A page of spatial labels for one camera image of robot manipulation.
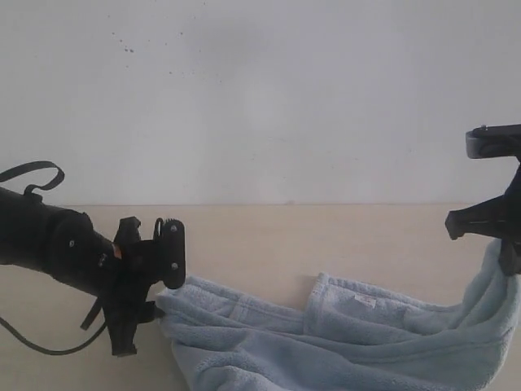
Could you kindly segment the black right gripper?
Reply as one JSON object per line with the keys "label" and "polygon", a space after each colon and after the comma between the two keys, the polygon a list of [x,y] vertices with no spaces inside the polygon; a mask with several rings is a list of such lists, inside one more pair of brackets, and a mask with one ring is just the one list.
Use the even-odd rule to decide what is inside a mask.
{"label": "black right gripper", "polygon": [[505,276],[520,274],[520,167],[503,195],[471,207],[449,211],[445,228],[450,239],[477,234],[502,239],[499,265]]}

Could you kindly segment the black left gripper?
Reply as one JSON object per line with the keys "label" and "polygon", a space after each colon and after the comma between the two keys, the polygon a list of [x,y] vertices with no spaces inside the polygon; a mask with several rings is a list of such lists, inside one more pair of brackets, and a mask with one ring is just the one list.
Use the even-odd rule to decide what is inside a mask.
{"label": "black left gripper", "polygon": [[134,336],[138,323],[160,321],[165,312],[147,295],[161,282],[179,289],[186,281],[186,230],[175,218],[157,218],[151,239],[139,235],[141,222],[124,218],[114,239],[116,264],[99,297],[108,310],[108,333],[112,355],[123,358],[137,353]]}

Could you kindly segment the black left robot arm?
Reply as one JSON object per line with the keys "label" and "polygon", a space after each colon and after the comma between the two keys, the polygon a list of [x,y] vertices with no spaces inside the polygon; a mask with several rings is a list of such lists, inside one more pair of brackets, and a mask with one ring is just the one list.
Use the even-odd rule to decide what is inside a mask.
{"label": "black left robot arm", "polygon": [[49,275],[95,298],[81,329],[103,316],[112,355],[136,354],[138,325],[164,316],[147,296],[161,282],[178,289],[186,281],[184,224],[158,218],[151,239],[141,222],[124,217],[114,239],[94,229],[88,214],[43,203],[38,194],[1,190],[1,263]]}

